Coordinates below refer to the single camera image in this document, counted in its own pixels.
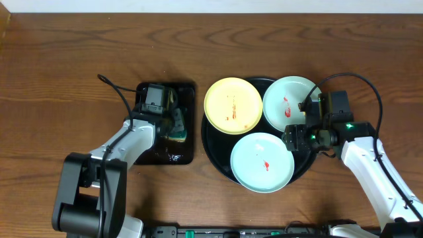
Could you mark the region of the green yellow sponge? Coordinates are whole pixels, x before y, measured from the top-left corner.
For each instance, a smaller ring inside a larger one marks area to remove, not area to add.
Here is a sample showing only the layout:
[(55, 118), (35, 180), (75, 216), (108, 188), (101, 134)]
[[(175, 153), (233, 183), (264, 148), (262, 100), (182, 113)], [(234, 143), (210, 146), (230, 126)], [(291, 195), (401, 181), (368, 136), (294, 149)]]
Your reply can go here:
[(181, 130), (181, 131), (174, 131), (172, 130), (168, 135), (167, 139), (170, 141), (175, 141), (178, 143), (184, 143), (187, 138), (187, 130)]

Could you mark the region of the light blue plate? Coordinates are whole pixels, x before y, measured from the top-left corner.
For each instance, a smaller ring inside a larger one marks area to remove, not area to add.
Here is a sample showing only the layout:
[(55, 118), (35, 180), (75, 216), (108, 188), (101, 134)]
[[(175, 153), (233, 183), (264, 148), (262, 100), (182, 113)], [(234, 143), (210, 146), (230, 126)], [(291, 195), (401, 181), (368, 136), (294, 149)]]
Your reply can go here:
[(282, 140), (257, 132), (241, 138), (230, 156), (231, 170), (238, 182), (257, 193), (272, 193), (293, 177), (295, 161)]
[(300, 76), (287, 76), (273, 82), (263, 98), (263, 113), (268, 123), (283, 132), (287, 125), (305, 124), (298, 104), (303, 102), (314, 82)]

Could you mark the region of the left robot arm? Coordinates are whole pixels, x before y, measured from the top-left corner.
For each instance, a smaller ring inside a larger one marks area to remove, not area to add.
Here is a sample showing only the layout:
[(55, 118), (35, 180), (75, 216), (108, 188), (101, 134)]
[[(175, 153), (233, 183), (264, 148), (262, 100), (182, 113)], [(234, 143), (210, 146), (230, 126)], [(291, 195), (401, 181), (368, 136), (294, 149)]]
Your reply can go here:
[(129, 108), (123, 126), (88, 154), (63, 162), (52, 227), (68, 237), (141, 237), (143, 222), (126, 213), (129, 168), (175, 126), (176, 90), (150, 84), (146, 99)]

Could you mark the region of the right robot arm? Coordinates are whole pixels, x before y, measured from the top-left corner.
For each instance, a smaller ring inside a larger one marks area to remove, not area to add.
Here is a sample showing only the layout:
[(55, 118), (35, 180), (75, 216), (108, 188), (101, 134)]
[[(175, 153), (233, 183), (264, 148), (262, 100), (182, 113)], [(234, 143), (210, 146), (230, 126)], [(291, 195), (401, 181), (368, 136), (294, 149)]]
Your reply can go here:
[(311, 154), (333, 150), (371, 202), (380, 237), (421, 237), (422, 202), (390, 162), (377, 129), (354, 120), (346, 92), (307, 96), (298, 107), (305, 123), (286, 126), (282, 141), (287, 149)]

